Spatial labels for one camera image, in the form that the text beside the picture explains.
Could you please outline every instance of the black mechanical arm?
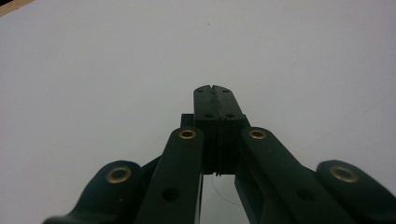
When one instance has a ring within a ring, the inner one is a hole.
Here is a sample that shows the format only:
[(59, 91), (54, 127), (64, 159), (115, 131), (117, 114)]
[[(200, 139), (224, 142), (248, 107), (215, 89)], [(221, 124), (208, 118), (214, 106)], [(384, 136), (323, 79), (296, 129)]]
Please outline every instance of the black mechanical arm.
[(396, 198), (359, 168), (302, 166), (268, 130), (251, 127), (233, 93), (194, 91), (161, 157), (103, 167), (66, 216), (45, 224), (199, 223), (203, 175), (235, 175), (250, 223), (396, 223)]

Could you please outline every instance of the white surface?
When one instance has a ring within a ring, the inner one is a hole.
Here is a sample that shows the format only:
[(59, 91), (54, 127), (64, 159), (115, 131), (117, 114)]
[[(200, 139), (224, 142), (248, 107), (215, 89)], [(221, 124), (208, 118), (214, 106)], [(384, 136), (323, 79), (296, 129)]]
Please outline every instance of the white surface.
[[(395, 1), (35, 1), (0, 18), (0, 223), (69, 212), (111, 161), (160, 155), (192, 91), (233, 91), (304, 165), (396, 193)], [(205, 178), (201, 223), (247, 223)]]

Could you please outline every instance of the thin wire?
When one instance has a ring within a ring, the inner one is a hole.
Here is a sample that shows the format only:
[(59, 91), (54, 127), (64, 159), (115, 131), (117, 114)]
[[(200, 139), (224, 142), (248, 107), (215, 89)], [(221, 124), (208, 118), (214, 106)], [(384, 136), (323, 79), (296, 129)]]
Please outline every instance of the thin wire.
[(216, 193), (220, 196), (220, 198), (222, 198), (224, 201), (226, 201), (226, 202), (228, 202), (228, 203), (232, 203), (232, 204), (235, 204), (235, 205), (237, 205), (237, 206), (242, 207), (242, 204), (241, 204), (241, 203), (234, 203), (234, 202), (231, 202), (230, 200), (226, 199), (225, 197), (223, 197), (223, 196), (220, 194), (220, 192), (218, 191), (218, 189), (216, 189), (215, 182), (214, 182), (214, 178), (215, 178), (215, 177), (212, 175), (212, 186), (213, 186), (213, 188), (215, 189)]

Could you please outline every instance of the screw hole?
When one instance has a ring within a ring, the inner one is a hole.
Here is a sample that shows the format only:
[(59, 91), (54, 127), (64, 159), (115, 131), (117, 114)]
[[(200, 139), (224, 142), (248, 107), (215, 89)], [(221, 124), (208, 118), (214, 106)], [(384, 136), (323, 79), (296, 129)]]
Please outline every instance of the screw hole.
[(116, 178), (116, 179), (118, 179), (118, 178), (121, 178), (121, 177), (123, 177), (123, 176), (125, 176), (126, 175), (126, 171), (124, 171), (124, 170), (117, 170), (117, 171), (115, 171), (115, 172), (113, 172), (113, 174), (111, 175), (113, 178)]
[(317, 198), (315, 194), (308, 189), (299, 189), (297, 195), (305, 202), (313, 202)]
[(184, 132), (183, 137), (191, 137), (192, 136), (192, 132)]
[(343, 176), (344, 178), (351, 178), (352, 177), (352, 173), (345, 171), (345, 170), (337, 170), (335, 171), (337, 174)]
[(178, 192), (178, 189), (170, 188), (163, 191), (163, 199), (167, 202), (175, 201), (179, 195), (180, 193)]

